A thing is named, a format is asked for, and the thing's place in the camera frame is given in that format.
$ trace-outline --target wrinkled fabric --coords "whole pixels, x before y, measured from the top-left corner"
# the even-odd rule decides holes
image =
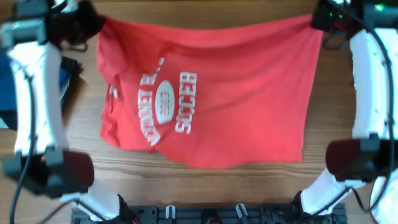
[[[300,162],[322,40],[310,21],[192,30],[106,18],[102,138],[202,169]]]

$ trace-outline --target white oval logo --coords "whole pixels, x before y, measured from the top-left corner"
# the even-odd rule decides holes
[[[157,122],[165,124],[172,120],[174,114],[174,91],[169,81],[164,80],[156,91],[155,112]]]

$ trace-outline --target wooden table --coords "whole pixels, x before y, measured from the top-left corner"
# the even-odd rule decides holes
[[[117,19],[188,28],[224,28],[311,13],[316,0],[263,1],[141,1],[97,2],[96,7]],[[96,38],[85,54],[68,54],[84,72],[65,112],[65,126],[73,150],[90,154],[96,178],[121,194],[131,205],[288,202],[309,186],[325,168],[325,148],[332,139],[350,138],[355,98],[348,49],[322,50],[313,86],[301,164],[256,164],[228,170],[192,170],[160,154],[118,151],[99,136],[105,83],[96,69]],[[0,156],[13,152],[16,133],[0,131]],[[6,223],[15,183],[0,177],[0,223]],[[360,190],[369,200],[371,186]],[[352,195],[344,201],[350,223],[372,223]],[[16,222],[34,223],[58,201],[23,191]],[[64,209],[51,223],[68,223]]]

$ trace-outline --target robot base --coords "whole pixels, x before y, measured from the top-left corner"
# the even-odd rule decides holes
[[[239,206],[243,206],[247,216],[245,216],[246,212],[242,212],[243,216],[238,215]],[[205,214],[209,213],[217,214],[224,224],[347,224],[346,209],[343,204],[336,205],[331,215],[313,217],[304,222],[295,220],[294,216],[297,214],[297,209],[291,203],[266,204],[258,207],[245,207],[243,204],[239,204],[237,207],[175,208],[169,206],[168,208],[159,208],[156,206],[132,206],[129,208],[138,216],[140,224],[206,224],[208,219],[205,218]],[[91,221],[84,212],[73,209],[71,223],[89,224],[98,222]]]

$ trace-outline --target blue object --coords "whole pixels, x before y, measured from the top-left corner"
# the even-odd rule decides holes
[[[9,66],[10,60],[6,51],[0,49],[0,110],[15,110],[17,108],[14,77]],[[70,78],[70,74],[61,69],[60,87]]]

